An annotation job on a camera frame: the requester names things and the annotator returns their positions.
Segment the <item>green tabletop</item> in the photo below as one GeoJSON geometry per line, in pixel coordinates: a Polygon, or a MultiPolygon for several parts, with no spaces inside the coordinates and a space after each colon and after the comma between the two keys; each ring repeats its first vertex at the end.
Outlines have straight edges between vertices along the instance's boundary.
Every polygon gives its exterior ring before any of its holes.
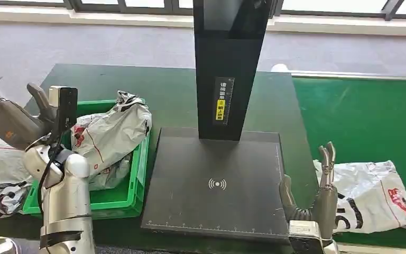
{"type": "MultiPolygon", "coordinates": [[[[392,160],[406,186],[406,80],[294,77],[293,83],[294,89],[288,74],[258,72],[244,129],[281,133],[285,168],[293,178],[299,205],[311,203],[316,188],[311,159],[318,158],[317,147],[329,140],[337,148],[337,163],[392,160]]],[[[56,65],[42,87],[51,85],[78,87],[80,101],[111,99],[116,89],[145,98],[153,114],[150,158],[161,126],[197,126],[195,72],[191,69],[56,65]]],[[[33,101],[27,108],[34,109],[33,101]]],[[[0,219],[0,235],[38,239],[41,224],[30,216],[0,219]]],[[[94,221],[95,240],[135,249],[289,252],[273,243],[183,237],[139,227],[139,219],[94,221]]],[[[336,239],[406,248],[404,229],[369,235],[344,233],[336,239]]]]}

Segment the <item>black scan pad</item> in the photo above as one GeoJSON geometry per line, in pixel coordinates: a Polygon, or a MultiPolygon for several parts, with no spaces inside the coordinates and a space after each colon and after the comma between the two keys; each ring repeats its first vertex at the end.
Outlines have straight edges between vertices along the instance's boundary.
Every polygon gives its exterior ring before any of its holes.
{"type": "Polygon", "coordinates": [[[237,142],[162,128],[141,227],[287,240],[278,189],[283,175],[277,133],[243,132],[237,142]]]}

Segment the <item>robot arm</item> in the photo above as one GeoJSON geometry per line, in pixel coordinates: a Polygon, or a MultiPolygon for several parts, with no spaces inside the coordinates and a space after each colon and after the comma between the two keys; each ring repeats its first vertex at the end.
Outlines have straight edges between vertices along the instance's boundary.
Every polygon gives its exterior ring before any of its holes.
{"type": "Polygon", "coordinates": [[[28,84],[27,89],[40,115],[31,116],[0,94],[0,138],[26,151],[24,166],[40,182],[43,227],[39,253],[93,254],[88,163],[60,144],[64,131],[77,121],[77,89],[51,87],[49,99],[36,85],[28,84]]]}
{"type": "Polygon", "coordinates": [[[337,211],[337,188],[333,185],[336,151],[332,142],[326,147],[318,148],[323,172],[319,191],[310,208],[297,207],[288,175],[284,175],[279,186],[285,217],[289,221],[289,240],[292,248],[300,254],[339,253],[332,238],[337,211]]]}

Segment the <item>green bin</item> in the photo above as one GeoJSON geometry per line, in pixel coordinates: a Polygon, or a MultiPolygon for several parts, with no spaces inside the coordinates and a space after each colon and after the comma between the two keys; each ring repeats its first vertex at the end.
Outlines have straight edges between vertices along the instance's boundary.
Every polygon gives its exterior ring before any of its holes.
{"type": "MultiPolygon", "coordinates": [[[[77,115],[104,113],[116,104],[115,100],[79,102],[77,115]]],[[[114,189],[90,192],[93,219],[116,219],[136,217],[141,214],[144,202],[144,183],[149,149],[150,133],[134,149],[131,169],[124,180],[114,189]]],[[[70,133],[63,137],[63,144],[71,147],[70,133]]],[[[38,182],[34,182],[23,206],[23,213],[41,217],[36,193],[38,182]]]]}

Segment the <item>gray carpet floor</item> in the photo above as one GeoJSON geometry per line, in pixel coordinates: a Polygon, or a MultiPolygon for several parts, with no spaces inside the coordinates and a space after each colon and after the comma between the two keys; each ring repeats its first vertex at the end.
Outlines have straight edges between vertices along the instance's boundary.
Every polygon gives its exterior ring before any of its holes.
{"type": "MultiPolygon", "coordinates": [[[[56,63],[194,68],[194,57],[192,29],[0,23],[0,90],[21,105],[30,98],[25,85],[42,82],[56,63]]],[[[269,32],[258,70],[281,63],[292,70],[406,76],[406,37],[269,32]]],[[[36,253],[37,242],[18,241],[24,254],[36,253]]]]}

